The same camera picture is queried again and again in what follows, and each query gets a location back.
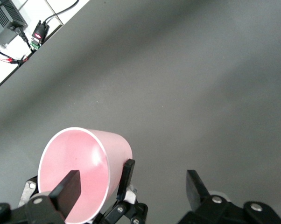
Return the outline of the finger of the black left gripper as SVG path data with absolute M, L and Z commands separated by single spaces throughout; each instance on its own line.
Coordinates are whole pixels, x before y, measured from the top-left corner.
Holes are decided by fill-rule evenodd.
M 30 198 L 37 193 L 38 193 L 37 176 L 35 176 L 28 179 L 25 182 L 24 189 L 20 197 L 18 206 L 21 207 L 25 205 L 30 200 Z
M 116 202 L 105 212 L 98 213 L 94 218 L 95 224 L 115 224 L 123 216 L 131 224 L 144 224 L 147 219 L 148 206 L 138 202 L 137 189 L 131 184 L 135 160 L 128 159 L 122 169 Z

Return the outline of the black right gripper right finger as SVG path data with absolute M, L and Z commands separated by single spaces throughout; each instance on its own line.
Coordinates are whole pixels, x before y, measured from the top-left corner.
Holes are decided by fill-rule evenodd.
M 180 224 L 281 224 L 280 216 L 265 203 L 248 201 L 241 208 L 210 194 L 195 170 L 187 171 L 186 194 L 191 211 Z

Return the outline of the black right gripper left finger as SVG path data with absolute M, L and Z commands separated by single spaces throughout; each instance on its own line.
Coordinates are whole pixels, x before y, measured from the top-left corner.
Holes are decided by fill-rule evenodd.
M 80 195 L 80 172 L 72 170 L 52 191 L 33 195 L 19 208 L 0 203 L 0 224 L 64 224 Z

